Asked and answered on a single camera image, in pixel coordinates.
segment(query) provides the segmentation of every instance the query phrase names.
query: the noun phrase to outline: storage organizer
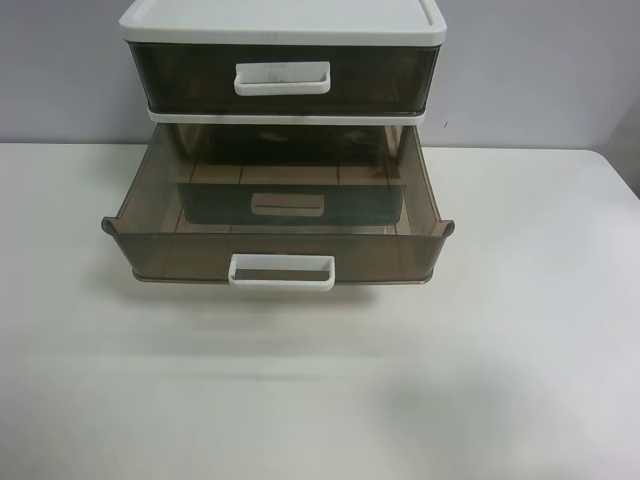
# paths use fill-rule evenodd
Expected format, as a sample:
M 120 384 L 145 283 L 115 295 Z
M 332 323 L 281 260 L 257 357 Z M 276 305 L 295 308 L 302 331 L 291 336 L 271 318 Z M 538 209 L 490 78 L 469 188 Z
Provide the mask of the storage organizer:
M 429 280 L 454 228 L 412 126 L 446 30 L 433 2 L 138 0 L 121 25 L 160 122 L 102 223 L 137 278 Z

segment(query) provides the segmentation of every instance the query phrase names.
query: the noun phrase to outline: translucent plastic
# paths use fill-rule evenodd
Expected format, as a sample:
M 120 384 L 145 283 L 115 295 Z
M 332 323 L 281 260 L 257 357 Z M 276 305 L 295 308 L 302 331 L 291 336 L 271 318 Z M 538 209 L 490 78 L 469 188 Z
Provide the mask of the translucent plastic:
M 418 116 L 439 47 L 321 47 L 130 43 L 157 114 Z M 236 66 L 329 62 L 321 95 L 242 96 Z
M 424 282 L 454 228 L 413 127 L 187 124 L 157 127 L 102 225 L 138 278 L 215 283 L 234 253 L 333 256 L 336 283 Z

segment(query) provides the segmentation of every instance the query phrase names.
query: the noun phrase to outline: table surface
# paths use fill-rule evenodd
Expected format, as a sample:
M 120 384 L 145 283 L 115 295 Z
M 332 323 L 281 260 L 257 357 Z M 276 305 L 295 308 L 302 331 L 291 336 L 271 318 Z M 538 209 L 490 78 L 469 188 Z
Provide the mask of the table surface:
M 136 282 L 145 147 L 0 146 L 0 477 L 640 478 L 640 201 L 586 151 L 426 149 L 433 280 Z

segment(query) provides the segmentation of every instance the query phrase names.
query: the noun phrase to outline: white drawer handle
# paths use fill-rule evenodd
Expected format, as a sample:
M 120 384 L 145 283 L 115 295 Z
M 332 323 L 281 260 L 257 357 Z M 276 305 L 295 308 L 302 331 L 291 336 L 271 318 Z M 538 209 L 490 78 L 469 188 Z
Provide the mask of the white drawer handle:
M 233 83 L 243 97 L 322 95 L 331 90 L 329 62 L 239 63 Z
M 237 279 L 238 270 L 287 270 L 304 272 L 328 272 L 327 280 L 244 280 Z M 298 290 L 327 292 L 336 282 L 334 257 L 320 255 L 255 255 L 234 253 L 229 264 L 229 284 L 240 288 L 260 290 Z

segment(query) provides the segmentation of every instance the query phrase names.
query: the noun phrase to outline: white plastic lid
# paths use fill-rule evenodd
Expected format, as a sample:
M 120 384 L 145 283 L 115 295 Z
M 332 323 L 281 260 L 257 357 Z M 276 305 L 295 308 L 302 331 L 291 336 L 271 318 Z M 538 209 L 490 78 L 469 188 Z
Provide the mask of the white plastic lid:
M 136 0 L 125 40 L 244 45 L 437 46 L 434 0 Z

